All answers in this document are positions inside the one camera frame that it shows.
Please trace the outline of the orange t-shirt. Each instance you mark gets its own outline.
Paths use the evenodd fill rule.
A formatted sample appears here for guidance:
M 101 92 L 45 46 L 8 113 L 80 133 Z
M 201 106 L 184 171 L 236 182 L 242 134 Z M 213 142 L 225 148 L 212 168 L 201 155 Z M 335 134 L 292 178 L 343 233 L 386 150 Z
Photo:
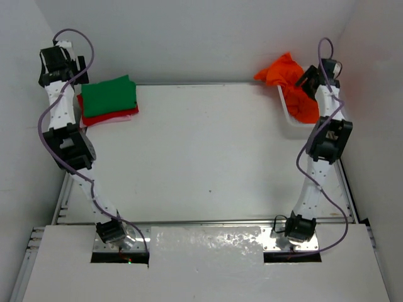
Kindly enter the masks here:
M 303 74 L 303 68 L 287 52 L 255 74 L 254 80 L 267 86 L 280 86 L 290 116 L 303 124 L 314 124 L 319 119 L 318 105 L 295 85 Z

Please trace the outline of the red t-shirt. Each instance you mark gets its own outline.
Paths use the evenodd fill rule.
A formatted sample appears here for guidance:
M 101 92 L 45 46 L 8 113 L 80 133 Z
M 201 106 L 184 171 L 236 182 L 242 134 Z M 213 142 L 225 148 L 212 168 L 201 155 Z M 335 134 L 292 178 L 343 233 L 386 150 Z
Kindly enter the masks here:
M 100 102 L 85 99 L 82 94 L 77 96 L 82 111 L 81 119 L 85 124 L 89 121 L 102 121 L 114 117 L 136 115 L 139 107 L 135 98 L 119 94 L 102 97 Z

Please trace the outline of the green t-shirt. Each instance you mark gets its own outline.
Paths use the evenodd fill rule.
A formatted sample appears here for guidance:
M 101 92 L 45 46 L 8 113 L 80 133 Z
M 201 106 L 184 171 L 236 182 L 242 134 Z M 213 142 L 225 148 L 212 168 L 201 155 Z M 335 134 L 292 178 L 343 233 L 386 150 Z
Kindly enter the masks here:
M 81 88 L 81 96 L 86 118 L 134 109 L 137 105 L 136 83 L 128 75 L 85 84 Z

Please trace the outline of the pink t-shirt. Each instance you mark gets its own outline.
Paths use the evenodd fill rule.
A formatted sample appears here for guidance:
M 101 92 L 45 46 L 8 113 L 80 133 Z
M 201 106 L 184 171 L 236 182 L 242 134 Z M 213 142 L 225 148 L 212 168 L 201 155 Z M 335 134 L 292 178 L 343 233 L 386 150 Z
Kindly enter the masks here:
M 126 116 L 114 117 L 114 118 L 110 118 L 110 119 L 102 120 L 102 121 L 89 121 L 87 124 L 85 124 L 85 122 L 83 122 L 83 120 L 80 119 L 79 126 L 81 128 L 87 128 L 90 126 L 96 126 L 96 125 L 107 124 L 107 123 L 119 123 L 119 122 L 124 122 L 124 121 L 130 121 L 131 119 L 132 119 L 131 115 L 126 115 Z

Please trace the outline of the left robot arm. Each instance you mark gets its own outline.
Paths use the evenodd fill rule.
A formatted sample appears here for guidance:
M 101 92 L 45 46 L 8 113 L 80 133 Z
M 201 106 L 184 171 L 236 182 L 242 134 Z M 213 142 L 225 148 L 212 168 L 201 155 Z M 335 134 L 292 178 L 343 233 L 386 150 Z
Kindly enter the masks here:
M 52 151 L 58 166 L 71 175 L 85 194 L 100 240 L 120 250 L 130 250 L 135 243 L 135 232 L 122 221 L 118 210 L 102 197 L 100 186 L 95 184 L 96 152 L 74 113 L 74 86 L 89 82 L 84 57 L 74 56 L 71 43 L 59 42 L 42 49 L 40 59 L 39 84 L 46 90 L 51 106 L 48 129 L 41 131 L 42 141 Z

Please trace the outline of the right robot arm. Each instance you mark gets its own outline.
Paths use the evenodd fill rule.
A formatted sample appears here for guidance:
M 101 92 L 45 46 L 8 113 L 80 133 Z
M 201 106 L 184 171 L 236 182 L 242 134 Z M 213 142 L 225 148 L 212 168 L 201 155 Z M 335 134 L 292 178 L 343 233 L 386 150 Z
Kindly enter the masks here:
M 300 197 L 285 223 L 284 236 L 292 242 L 308 242 L 317 224 L 317 206 L 323 195 L 328 171 L 344 151 L 353 124 L 342 113 L 344 103 L 339 98 L 338 76 L 342 64 L 323 60 L 318 67 L 311 65 L 295 83 L 316 101 L 319 119 L 302 149 L 307 155 L 307 169 Z

